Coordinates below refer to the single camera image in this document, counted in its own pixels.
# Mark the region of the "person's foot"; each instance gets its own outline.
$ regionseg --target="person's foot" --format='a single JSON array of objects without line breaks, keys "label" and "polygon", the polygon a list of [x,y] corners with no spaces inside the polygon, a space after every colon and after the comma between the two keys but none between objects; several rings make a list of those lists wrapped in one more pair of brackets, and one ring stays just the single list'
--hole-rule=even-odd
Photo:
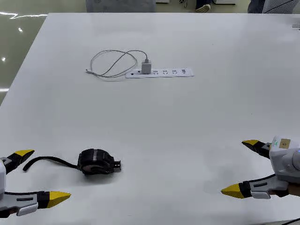
[{"label": "person's foot", "polygon": [[196,7],[196,12],[197,13],[207,13],[208,11],[210,11],[210,4],[205,4],[201,7]]}]

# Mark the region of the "gray floor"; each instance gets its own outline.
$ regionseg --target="gray floor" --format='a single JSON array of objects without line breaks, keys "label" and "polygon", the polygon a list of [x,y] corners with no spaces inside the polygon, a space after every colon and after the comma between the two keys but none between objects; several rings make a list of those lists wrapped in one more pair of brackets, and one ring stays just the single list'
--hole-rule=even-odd
[{"label": "gray floor", "polygon": [[[250,0],[236,5],[212,5],[211,13],[246,13]],[[195,0],[187,8],[179,0],[157,4],[157,12],[194,12]],[[47,13],[86,12],[85,0],[0,0],[0,103],[10,87]]]}]

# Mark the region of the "white power strip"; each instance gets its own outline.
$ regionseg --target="white power strip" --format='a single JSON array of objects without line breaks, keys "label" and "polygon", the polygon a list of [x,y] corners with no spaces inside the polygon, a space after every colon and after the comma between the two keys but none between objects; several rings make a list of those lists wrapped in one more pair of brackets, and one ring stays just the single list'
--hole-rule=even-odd
[{"label": "white power strip", "polygon": [[151,74],[142,74],[140,69],[135,69],[126,74],[126,78],[155,78],[155,77],[187,77],[194,76],[189,68],[152,69]]}]

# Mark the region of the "charger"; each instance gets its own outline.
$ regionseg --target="charger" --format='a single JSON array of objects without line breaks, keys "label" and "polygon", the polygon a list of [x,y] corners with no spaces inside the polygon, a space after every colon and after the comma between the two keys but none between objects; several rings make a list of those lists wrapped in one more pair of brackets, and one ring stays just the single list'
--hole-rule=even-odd
[{"label": "charger", "polygon": [[[95,72],[93,72],[93,62],[94,60],[104,54],[104,53],[109,53],[109,52],[117,52],[117,53],[123,53],[111,66],[110,68],[105,71],[104,73],[102,74],[97,74]],[[103,77],[103,78],[117,78],[117,77],[121,77],[121,76],[124,76],[126,73],[132,71],[136,66],[137,66],[137,59],[135,56],[133,56],[130,52],[141,52],[141,53],[144,53],[145,56],[146,56],[146,59],[145,61],[142,62],[142,74],[151,74],[151,61],[148,59],[148,55],[141,51],[141,50],[130,50],[130,51],[127,51],[127,52],[124,52],[124,51],[120,51],[120,50],[103,50],[103,51],[100,51],[98,52],[96,55],[94,55],[94,57],[90,60],[90,69],[86,69],[86,73],[88,74],[92,74],[92,75],[95,75],[97,77]],[[122,59],[125,55],[129,55],[133,58],[133,60],[135,61],[134,65],[132,65],[131,67],[129,67],[128,69],[125,69],[124,71],[120,72],[120,73],[117,73],[117,74],[114,74],[114,75],[107,75],[107,73],[109,71],[111,71],[111,69],[119,62],[120,59]]]},{"label": "charger", "polygon": [[149,59],[142,62],[142,74],[151,74],[151,61]]}]

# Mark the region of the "tape measure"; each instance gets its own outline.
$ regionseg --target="tape measure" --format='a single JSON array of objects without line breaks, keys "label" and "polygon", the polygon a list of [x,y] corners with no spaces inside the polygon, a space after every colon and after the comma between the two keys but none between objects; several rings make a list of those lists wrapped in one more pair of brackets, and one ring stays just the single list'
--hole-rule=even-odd
[{"label": "tape measure", "polygon": [[115,161],[107,151],[102,149],[87,149],[79,154],[77,165],[68,163],[57,157],[41,156],[30,160],[24,166],[23,170],[27,171],[35,162],[41,159],[61,163],[67,167],[80,170],[86,175],[110,174],[115,172],[115,169],[121,169],[121,161]]}]

